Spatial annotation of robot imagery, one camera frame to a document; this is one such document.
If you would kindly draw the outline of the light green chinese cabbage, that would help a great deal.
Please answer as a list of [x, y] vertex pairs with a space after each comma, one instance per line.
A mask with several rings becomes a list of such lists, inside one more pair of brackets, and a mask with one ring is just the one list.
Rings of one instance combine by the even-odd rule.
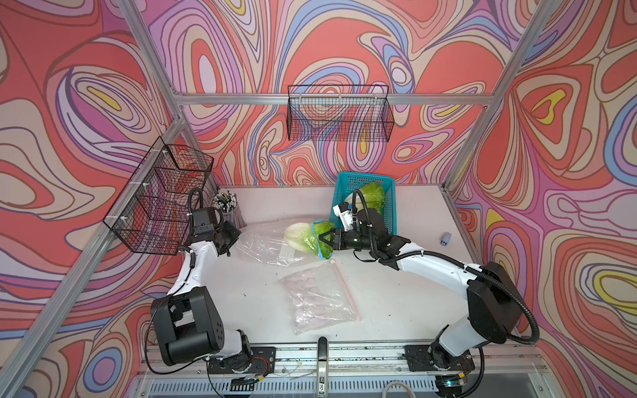
[[346, 196], [343, 199], [344, 202], [353, 203], [353, 191], [358, 189], [370, 209], [375, 209], [379, 214], [384, 213], [386, 193], [383, 186], [379, 182], [371, 181], [364, 185], [348, 184], [346, 189]]

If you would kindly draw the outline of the blue-zip clear zip-top bag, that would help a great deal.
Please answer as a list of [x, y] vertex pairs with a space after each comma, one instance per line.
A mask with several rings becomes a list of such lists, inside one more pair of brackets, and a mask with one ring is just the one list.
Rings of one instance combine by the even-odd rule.
[[254, 260], [263, 265], [289, 267], [308, 265], [324, 261], [286, 244], [284, 233], [287, 227], [298, 222], [312, 222], [319, 219], [292, 218], [276, 222], [262, 222], [242, 228], [242, 234], [234, 245], [237, 255], [246, 260]]

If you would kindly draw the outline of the dark green bagged cabbage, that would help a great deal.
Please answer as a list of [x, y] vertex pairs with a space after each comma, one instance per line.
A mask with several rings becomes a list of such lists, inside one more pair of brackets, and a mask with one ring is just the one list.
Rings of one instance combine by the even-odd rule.
[[319, 236], [333, 230], [333, 222], [314, 220], [312, 222], [298, 222], [286, 228], [284, 239], [287, 245], [321, 260], [330, 260], [333, 255], [331, 238], [328, 244], [322, 242]]

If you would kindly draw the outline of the pink-zip clear zip-top bag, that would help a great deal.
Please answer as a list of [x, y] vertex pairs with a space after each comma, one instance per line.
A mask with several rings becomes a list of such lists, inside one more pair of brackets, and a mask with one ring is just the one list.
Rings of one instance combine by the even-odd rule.
[[360, 320], [358, 307], [335, 261], [326, 261], [279, 281], [290, 299], [296, 335]]

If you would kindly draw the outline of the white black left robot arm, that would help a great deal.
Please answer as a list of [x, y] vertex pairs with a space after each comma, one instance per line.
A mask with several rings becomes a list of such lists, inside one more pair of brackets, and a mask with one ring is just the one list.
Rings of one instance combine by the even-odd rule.
[[151, 305], [151, 324], [166, 366], [189, 366], [200, 359], [215, 360], [222, 369], [244, 372], [253, 353], [247, 335], [224, 326], [209, 290], [205, 270], [230, 255], [241, 232], [213, 207], [189, 211], [189, 234], [177, 251], [184, 262], [175, 285]]

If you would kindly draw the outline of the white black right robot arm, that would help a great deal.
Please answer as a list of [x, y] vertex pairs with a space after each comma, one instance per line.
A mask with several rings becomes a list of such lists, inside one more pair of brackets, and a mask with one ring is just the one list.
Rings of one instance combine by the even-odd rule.
[[372, 262], [424, 277], [466, 301], [467, 315], [445, 326], [431, 343], [429, 355], [437, 368], [449, 368], [471, 348], [490, 343], [538, 342], [537, 320], [502, 266], [464, 263], [392, 235], [374, 209], [356, 215], [346, 210], [342, 223], [318, 233], [318, 240], [332, 250], [366, 250]]

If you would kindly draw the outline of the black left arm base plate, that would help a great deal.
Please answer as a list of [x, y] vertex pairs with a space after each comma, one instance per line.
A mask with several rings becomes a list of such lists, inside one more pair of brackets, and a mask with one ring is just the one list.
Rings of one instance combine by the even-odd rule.
[[239, 354], [226, 360], [210, 360], [207, 364], [207, 373], [211, 375], [252, 374], [267, 376], [275, 371], [275, 359], [275, 347], [255, 347], [251, 349], [249, 357]]

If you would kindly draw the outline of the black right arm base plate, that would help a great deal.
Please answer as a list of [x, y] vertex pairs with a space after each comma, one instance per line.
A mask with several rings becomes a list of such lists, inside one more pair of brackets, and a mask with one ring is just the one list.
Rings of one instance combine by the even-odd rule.
[[472, 372], [475, 364], [469, 351], [460, 356], [451, 356], [444, 348], [435, 345], [416, 344], [404, 346], [403, 358], [410, 371], [456, 371]]

